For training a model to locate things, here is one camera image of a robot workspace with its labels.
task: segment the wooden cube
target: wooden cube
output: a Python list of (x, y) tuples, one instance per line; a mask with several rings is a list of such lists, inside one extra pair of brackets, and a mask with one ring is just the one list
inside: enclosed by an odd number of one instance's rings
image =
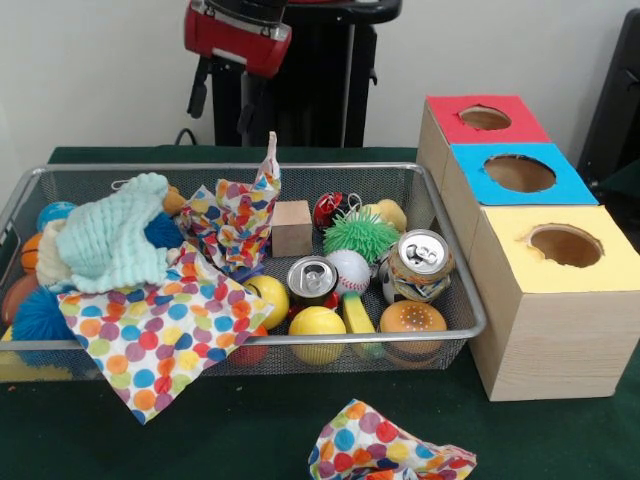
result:
[(640, 337), (640, 256), (604, 207), (486, 207), (471, 350), (490, 400), (613, 395)]
[(427, 97), (416, 161), (429, 170), (440, 190), (451, 145), (549, 142), (520, 97)]
[(312, 235), (309, 202), (276, 202), (271, 223), (271, 249), (274, 257), (311, 255)]
[(452, 145), (444, 202), (469, 259), (480, 205), (597, 205), (578, 173), (552, 143)]

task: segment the red paper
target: red paper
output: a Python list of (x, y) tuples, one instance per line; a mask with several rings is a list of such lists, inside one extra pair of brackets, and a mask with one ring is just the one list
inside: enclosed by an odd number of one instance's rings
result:
[[(447, 141), (455, 144), (482, 143), (551, 143), (535, 116), (518, 96), (469, 95), (463, 97), (427, 97)], [(466, 125), (460, 114), (482, 106), (499, 110), (511, 125), (501, 130), (482, 130)]]

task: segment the mint green knit cloth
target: mint green knit cloth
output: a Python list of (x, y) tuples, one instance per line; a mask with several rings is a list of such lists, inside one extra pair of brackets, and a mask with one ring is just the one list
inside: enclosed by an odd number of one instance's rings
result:
[(167, 249), (149, 243), (144, 228), (162, 211), (168, 188), (164, 176), (143, 173), (71, 212), (56, 245), (78, 290), (103, 293), (163, 281)]

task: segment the polka dot cloth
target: polka dot cloth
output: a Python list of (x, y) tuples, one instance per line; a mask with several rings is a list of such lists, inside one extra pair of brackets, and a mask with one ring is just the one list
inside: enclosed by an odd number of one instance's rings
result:
[(322, 429), (309, 456), (314, 480), (462, 480), (475, 466), (475, 454), (422, 442), (358, 400)]
[(188, 243), (160, 286), (59, 300), (69, 328), (142, 424), (225, 360), (273, 309)]
[(271, 218), (280, 194), (276, 136), (253, 184), (218, 180), (215, 195), (203, 185), (185, 204), (177, 223), (225, 273), (256, 268), (271, 235)]

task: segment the green tablecloth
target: green tablecloth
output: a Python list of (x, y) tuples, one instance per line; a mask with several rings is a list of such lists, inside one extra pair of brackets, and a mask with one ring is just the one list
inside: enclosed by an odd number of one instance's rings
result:
[[(212, 147), (58, 149), (52, 161), (259, 161)], [(281, 161), (407, 161), (411, 149), (281, 149)], [(446, 371), (202, 378), (141, 427), (106, 382), (0, 388), (1, 478), (304, 479), (351, 398), (424, 440), (478, 454), (473, 479), (640, 478), (640, 354), (615, 397), (490, 403), (464, 349)]]

